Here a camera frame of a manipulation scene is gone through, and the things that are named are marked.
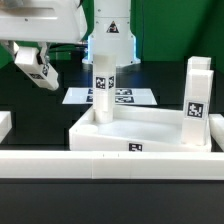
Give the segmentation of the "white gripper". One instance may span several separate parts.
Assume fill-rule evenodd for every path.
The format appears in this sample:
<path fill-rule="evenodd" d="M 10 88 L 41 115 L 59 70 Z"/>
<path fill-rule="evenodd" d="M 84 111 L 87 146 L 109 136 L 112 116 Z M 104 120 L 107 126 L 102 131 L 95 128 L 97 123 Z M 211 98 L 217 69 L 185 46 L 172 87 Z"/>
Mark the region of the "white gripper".
<path fill-rule="evenodd" d="M 50 62 L 50 43 L 77 43 L 87 32 L 81 0 L 0 0 L 0 40 L 16 58 L 15 41 L 39 42 L 40 61 Z"/>

